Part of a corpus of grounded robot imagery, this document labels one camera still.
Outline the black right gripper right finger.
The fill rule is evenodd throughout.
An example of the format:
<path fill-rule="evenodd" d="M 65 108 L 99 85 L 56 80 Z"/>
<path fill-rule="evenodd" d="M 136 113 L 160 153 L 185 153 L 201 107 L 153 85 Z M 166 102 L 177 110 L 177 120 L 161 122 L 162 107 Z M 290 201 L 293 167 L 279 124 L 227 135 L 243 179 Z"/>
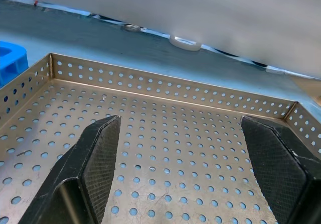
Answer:
<path fill-rule="evenodd" d="M 255 178 L 279 224 L 321 224 L 321 160 L 291 129 L 242 116 Z"/>

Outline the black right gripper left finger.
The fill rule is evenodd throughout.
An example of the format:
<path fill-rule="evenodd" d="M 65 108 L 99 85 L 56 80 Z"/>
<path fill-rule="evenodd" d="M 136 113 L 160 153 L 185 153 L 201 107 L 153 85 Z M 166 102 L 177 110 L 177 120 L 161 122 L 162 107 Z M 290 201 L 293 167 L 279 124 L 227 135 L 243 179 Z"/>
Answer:
<path fill-rule="evenodd" d="M 19 224 L 101 224 L 115 171 L 121 117 L 87 126 L 53 166 Z"/>

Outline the blue compartment tray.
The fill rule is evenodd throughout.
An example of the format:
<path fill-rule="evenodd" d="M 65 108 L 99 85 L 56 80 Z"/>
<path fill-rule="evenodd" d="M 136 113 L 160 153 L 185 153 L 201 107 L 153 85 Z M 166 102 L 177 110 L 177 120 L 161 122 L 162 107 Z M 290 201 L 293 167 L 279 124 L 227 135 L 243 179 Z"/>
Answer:
<path fill-rule="evenodd" d="M 0 41 L 0 88 L 28 69 L 24 47 Z"/>

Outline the brown cardboard sheet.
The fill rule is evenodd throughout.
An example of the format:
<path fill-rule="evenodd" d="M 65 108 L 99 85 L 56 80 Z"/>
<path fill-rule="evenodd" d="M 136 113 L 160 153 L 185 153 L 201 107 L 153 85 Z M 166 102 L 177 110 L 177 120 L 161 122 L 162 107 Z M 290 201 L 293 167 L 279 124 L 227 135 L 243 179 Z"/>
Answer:
<path fill-rule="evenodd" d="M 321 80 L 292 76 L 292 81 L 321 106 Z"/>

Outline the perforated metal tray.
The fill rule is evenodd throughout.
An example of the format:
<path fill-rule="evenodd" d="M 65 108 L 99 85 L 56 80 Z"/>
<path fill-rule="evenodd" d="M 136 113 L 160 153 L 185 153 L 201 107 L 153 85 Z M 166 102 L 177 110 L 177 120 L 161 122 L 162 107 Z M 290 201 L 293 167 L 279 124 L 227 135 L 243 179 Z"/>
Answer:
<path fill-rule="evenodd" d="M 17 224 L 91 123 L 121 116 L 102 224 L 278 224 L 240 119 L 283 124 L 321 158 L 321 123 L 297 102 L 58 54 L 0 89 L 0 224 Z"/>

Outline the blue table cover sheet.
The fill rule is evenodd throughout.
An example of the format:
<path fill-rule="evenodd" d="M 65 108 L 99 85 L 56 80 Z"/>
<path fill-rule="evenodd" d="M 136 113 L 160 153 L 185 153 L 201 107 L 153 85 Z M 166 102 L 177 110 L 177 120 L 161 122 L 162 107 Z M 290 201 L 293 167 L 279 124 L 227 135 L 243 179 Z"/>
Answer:
<path fill-rule="evenodd" d="M 123 66 L 300 102 L 321 122 L 321 106 L 294 83 L 295 74 L 263 68 L 209 46 L 189 52 L 168 35 L 128 32 L 121 23 L 32 0 L 0 0 L 0 41 L 23 46 L 29 65 L 48 53 Z"/>

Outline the white tape roll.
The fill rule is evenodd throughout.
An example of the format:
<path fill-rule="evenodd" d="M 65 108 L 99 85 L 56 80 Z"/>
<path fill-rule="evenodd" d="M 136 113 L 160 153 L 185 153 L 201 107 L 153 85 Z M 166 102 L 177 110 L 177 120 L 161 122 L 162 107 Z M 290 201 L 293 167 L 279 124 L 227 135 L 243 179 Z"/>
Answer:
<path fill-rule="evenodd" d="M 173 46 L 176 46 L 180 49 L 187 50 L 187 51 L 199 51 L 202 46 L 201 43 L 191 41 L 191 40 L 186 40 L 180 37 L 176 37 L 174 35 L 170 35 L 169 42 Z"/>

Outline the white backdrop sheet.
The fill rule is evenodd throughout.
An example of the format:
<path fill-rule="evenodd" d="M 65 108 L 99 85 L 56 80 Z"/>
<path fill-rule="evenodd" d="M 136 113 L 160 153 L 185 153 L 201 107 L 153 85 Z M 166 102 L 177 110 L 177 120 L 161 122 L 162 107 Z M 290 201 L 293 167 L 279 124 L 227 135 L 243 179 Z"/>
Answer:
<path fill-rule="evenodd" d="M 37 0 L 321 78 L 321 0 Z"/>

